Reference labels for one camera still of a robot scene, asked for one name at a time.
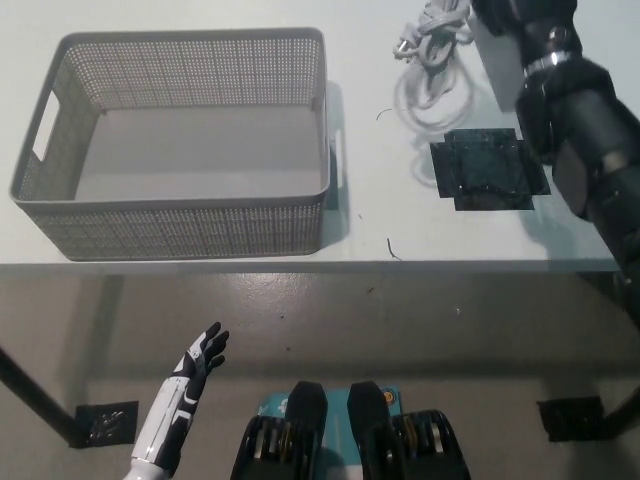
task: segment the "black tape on floor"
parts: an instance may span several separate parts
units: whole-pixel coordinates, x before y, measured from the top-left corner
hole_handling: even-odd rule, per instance
[[[80,405],[76,407],[76,421],[89,432],[87,448],[133,444],[138,425],[138,402]]]
[[[604,407],[600,397],[538,402],[538,409],[550,442],[603,439]]]

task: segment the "table leg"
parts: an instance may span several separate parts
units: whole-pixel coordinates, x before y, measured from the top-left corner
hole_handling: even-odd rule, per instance
[[[85,447],[89,432],[65,412],[42,387],[29,377],[7,353],[0,348],[0,381],[18,396],[31,410],[53,428],[73,448]]]
[[[640,418],[640,387],[604,418],[604,436],[618,438],[638,424]]]

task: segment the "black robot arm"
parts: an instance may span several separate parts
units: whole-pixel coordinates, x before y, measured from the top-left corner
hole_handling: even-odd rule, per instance
[[[473,0],[496,36],[518,44],[516,104],[531,153],[553,165],[572,212],[594,223],[629,284],[640,285],[640,123],[609,73],[582,56],[577,0]]]

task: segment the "basket bottom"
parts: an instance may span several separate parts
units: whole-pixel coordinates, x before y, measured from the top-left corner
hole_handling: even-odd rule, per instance
[[[323,188],[307,106],[111,110],[96,125],[77,201],[308,196]]]

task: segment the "black tape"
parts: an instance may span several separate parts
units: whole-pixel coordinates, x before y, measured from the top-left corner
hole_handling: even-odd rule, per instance
[[[534,195],[551,193],[513,129],[455,130],[431,154],[440,197],[458,211],[533,210]]]
[[[600,397],[538,402],[538,409],[550,442],[586,442],[604,437],[604,407]]]
[[[133,444],[138,425],[138,402],[76,407],[76,421],[89,432],[87,448]]]

